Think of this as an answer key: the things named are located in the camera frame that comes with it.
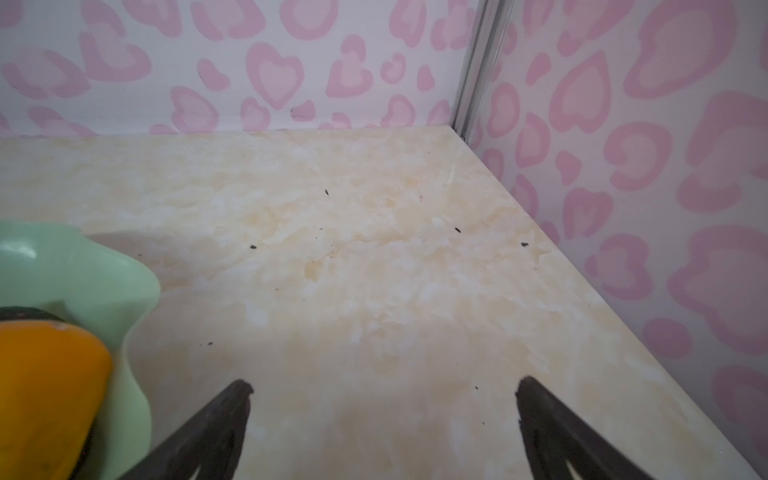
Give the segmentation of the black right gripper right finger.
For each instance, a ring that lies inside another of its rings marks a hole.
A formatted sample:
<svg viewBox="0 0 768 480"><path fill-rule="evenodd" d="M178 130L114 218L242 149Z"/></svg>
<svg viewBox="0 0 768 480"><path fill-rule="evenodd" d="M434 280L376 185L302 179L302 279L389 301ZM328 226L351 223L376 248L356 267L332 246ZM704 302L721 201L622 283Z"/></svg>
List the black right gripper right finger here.
<svg viewBox="0 0 768 480"><path fill-rule="evenodd" d="M651 480L532 376L516 391L519 426L535 480Z"/></svg>

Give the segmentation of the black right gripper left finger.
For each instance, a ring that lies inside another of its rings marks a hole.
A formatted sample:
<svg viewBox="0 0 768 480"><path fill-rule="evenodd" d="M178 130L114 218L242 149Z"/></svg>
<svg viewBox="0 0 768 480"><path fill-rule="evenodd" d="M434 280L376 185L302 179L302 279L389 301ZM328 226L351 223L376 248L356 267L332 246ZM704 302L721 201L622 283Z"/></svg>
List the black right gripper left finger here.
<svg viewBox="0 0 768 480"><path fill-rule="evenodd" d="M250 414L252 386L236 380L125 472L123 480L230 480Z"/></svg>

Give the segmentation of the yellow orange mango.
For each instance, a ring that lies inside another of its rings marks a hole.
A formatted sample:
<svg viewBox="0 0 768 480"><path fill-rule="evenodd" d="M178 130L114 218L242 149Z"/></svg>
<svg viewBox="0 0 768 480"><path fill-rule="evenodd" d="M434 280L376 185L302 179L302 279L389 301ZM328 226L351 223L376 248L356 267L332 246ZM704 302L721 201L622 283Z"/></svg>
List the yellow orange mango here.
<svg viewBox="0 0 768 480"><path fill-rule="evenodd" d="M49 320L1 323L1 477L68 479L112 371L92 333Z"/></svg>

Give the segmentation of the dark avocado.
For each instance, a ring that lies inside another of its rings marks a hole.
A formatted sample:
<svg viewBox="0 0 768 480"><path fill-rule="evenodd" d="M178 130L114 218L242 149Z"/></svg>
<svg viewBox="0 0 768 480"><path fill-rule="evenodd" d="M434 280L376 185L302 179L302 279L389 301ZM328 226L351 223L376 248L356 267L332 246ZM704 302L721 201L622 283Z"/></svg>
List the dark avocado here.
<svg viewBox="0 0 768 480"><path fill-rule="evenodd" d="M0 308L0 321L56 321L63 322L60 317L42 309L20 306L5 306Z"/></svg>

